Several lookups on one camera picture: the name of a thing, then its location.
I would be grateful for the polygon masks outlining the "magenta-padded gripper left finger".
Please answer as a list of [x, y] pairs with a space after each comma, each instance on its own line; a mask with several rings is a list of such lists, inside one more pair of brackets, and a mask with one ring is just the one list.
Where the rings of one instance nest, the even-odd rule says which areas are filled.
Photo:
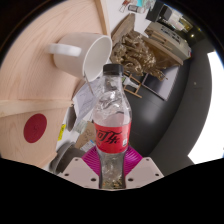
[[100, 161], [96, 148], [91, 148], [81, 158], [74, 157], [61, 177], [84, 188], [98, 189]]

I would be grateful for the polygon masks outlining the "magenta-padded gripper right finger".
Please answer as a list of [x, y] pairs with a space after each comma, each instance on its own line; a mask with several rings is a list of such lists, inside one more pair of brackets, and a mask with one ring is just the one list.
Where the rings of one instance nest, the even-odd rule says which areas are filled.
[[124, 158], [124, 177], [127, 189], [143, 187], [164, 177], [150, 157], [142, 157], [128, 147]]

